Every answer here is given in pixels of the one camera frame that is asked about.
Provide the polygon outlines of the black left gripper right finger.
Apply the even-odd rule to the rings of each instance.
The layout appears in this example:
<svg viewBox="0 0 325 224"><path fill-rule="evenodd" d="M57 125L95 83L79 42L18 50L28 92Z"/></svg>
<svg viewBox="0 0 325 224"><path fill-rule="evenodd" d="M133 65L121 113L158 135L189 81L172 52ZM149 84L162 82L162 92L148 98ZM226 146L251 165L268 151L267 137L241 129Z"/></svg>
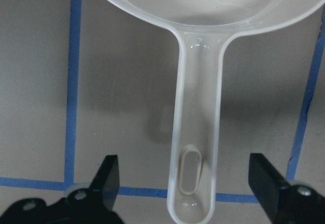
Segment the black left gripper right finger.
<svg viewBox="0 0 325 224"><path fill-rule="evenodd" d="M277 213L290 184L262 153L249 156L248 184L266 213Z"/></svg>

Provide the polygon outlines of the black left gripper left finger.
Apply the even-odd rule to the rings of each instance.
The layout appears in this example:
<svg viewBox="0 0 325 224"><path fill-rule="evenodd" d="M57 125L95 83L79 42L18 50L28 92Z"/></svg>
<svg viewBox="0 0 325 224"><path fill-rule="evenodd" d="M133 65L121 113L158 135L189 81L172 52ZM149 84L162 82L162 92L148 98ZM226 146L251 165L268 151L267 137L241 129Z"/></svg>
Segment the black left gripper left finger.
<svg viewBox="0 0 325 224"><path fill-rule="evenodd" d="M105 156L89 190L108 210L112 211L119 191L119 164L117 155Z"/></svg>

